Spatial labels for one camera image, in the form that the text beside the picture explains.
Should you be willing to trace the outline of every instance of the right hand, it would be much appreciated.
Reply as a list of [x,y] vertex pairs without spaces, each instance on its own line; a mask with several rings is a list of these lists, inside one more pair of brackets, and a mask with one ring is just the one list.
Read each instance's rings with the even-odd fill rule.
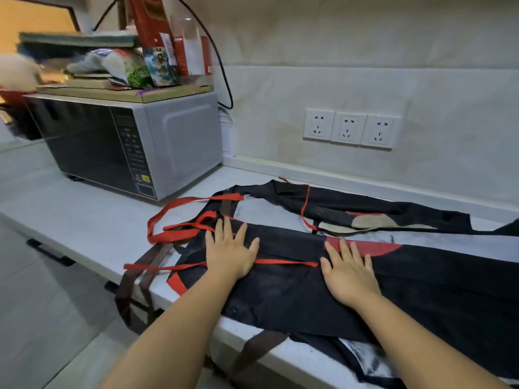
[[366,296],[381,295],[371,256],[366,255],[363,262],[355,242],[350,244],[351,251],[344,239],[341,239],[339,246],[341,254],[330,243],[324,243],[332,261],[330,264],[326,258],[321,258],[324,281],[337,301],[357,309]]

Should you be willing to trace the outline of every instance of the left hand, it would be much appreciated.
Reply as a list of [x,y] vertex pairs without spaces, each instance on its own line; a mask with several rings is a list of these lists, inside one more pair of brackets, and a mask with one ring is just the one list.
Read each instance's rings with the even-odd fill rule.
[[220,270],[220,273],[230,273],[235,281],[245,277],[256,260],[260,249],[260,238],[254,239],[251,246],[246,248],[243,242],[247,224],[243,223],[236,237],[233,238],[228,217],[224,217],[224,221],[219,219],[214,230],[214,239],[210,231],[205,232],[205,257],[208,271]]

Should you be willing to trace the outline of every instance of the cabinet door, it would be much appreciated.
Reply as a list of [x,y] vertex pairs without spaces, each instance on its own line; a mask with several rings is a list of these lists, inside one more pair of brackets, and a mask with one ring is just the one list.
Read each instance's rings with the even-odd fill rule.
[[44,387],[117,317],[105,280],[60,265],[0,223],[0,382]]

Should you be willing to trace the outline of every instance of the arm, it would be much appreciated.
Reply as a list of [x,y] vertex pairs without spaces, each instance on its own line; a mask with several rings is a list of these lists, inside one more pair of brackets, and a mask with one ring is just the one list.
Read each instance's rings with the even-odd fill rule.
[[410,389],[509,388],[449,346],[383,297],[371,257],[364,262],[355,243],[341,240],[341,255],[330,244],[332,264],[321,258],[324,280],[335,299],[354,310],[370,327]]
[[249,273],[259,249],[243,246],[247,224],[232,237],[229,218],[215,240],[205,234],[207,271],[128,349],[100,389],[194,388],[220,313],[236,281]]

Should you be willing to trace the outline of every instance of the red fabric patch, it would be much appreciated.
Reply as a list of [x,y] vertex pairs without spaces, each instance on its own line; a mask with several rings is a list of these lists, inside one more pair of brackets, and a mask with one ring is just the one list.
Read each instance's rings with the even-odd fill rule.
[[182,296],[183,294],[186,293],[187,291],[187,288],[186,286],[184,285],[184,283],[182,282],[182,280],[180,279],[180,276],[178,275],[178,273],[174,273],[170,278],[169,280],[167,281],[168,285],[171,287],[171,289],[173,289],[177,294],[179,294],[180,296]]
[[[335,248],[338,252],[341,252],[341,248],[339,247],[339,241],[341,239],[339,239],[338,237],[328,236],[326,240],[333,246],[333,248]],[[346,244],[349,246],[353,241],[354,240],[346,240]],[[358,240],[355,240],[355,244],[357,245],[357,248],[359,249],[360,255],[362,257],[366,254],[369,254],[372,257],[378,257],[380,255],[390,253],[402,247],[402,244],[363,242]]]
[[345,212],[346,214],[351,214],[352,216],[385,216],[385,214],[380,213],[357,213],[357,212]]

